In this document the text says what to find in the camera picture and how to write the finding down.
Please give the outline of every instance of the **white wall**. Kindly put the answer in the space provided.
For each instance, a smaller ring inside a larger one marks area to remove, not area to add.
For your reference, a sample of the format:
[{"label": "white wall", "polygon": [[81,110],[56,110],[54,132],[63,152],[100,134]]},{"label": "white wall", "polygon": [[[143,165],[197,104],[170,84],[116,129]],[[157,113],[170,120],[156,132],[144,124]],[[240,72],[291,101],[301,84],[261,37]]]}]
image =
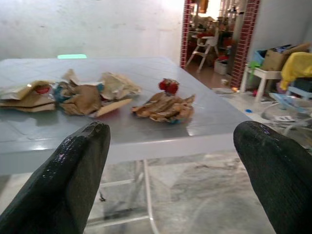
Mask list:
[{"label": "white wall", "polygon": [[0,59],[166,56],[179,62],[184,0],[0,0]]},{"label": "white wall", "polygon": [[311,14],[312,0],[261,0],[248,60],[254,50],[304,42]]}]

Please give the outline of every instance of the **table top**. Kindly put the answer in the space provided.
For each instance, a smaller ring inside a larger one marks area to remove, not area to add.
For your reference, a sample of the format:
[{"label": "table top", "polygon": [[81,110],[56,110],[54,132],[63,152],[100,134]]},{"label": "table top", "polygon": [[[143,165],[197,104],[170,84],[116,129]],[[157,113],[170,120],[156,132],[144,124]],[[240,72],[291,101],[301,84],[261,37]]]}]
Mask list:
[{"label": "table top", "polygon": [[[102,72],[113,72],[127,75],[142,87],[142,93],[130,104],[98,119],[111,128],[107,163],[230,150],[234,148],[233,130],[249,120],[166,58],[6,59],[0,62],[1,86],[60,80],[70,68],[81,81],[96,81]],[[182,98],[196,94],[190,122],[159,123],[130,114],[132,106],[143,104],[159,92],[158,83],[163,78],[180,83],[178,95]],[[68,116],[61,110],[0,110],[0,174],[34,171],[65,137],[93,120]]]}]

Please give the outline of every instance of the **white stool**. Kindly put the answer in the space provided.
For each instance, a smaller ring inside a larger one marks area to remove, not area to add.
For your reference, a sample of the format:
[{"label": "white stool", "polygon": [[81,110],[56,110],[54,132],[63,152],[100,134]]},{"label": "white stool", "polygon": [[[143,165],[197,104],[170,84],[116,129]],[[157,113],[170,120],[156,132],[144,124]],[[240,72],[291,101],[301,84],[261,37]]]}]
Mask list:
[{"label": "white stool", "polygon": [[[252,72],[252,69],[248,67],[246,64],[244,75],[243,75],[243,80],[240,85],[239,91],[240,92],[245,92],[246,91],[246,85],[247,85],[247,80],[249,78],[249,73]],[[255,102],[260,102],[264,93],[265,85],[267,80],[272,80],[272,79],[282,79],[281,72],[269,72],[269,71],[264,71],[260,68],[255,68],[254,76],[260,77],[261,82],[257,90],[257,95],[255,96]]]}]

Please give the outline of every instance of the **marble floor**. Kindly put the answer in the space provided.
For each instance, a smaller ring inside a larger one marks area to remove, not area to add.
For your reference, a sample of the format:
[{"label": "marble floor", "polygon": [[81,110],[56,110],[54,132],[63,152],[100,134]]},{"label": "marble floor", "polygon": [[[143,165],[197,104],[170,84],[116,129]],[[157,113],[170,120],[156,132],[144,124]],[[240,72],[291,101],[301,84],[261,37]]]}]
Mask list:
[{"label": "marble floor", "polygon": [[[223,98],[251,118],[265,106],[254,105],[243,95]],[[162,234],[274,234],[274,230],[255,195],[247,172],[235,151],[209,155],[149,160],[151,193],[156,224]],[[0,176],[0,213],[10,203],[30,174]],[[107,165],[103,181],[129,179],[134,163]],[[146,214],[143,186],[129,205],[132,185],[101,189],[90,219],[118,219]],[[85,234],[149,234],[148,220],[110,227],[87,227]]]}]

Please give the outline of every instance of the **cardboard box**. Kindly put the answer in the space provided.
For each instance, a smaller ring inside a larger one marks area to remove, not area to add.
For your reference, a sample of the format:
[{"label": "cardboard box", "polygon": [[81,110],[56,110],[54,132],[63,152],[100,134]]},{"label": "cardboard box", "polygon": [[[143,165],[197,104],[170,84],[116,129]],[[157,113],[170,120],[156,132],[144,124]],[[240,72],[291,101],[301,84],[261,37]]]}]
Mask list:
[{"label": "cardboard box", "polygon": [[304,43],[285,50],[283,53],[275,52],[273,49],[269,49],[265,55],[261,69],[265,71],[281,71],[290,54],[294,52],[306,52],[308,51],[310,45],[310,43]]}]

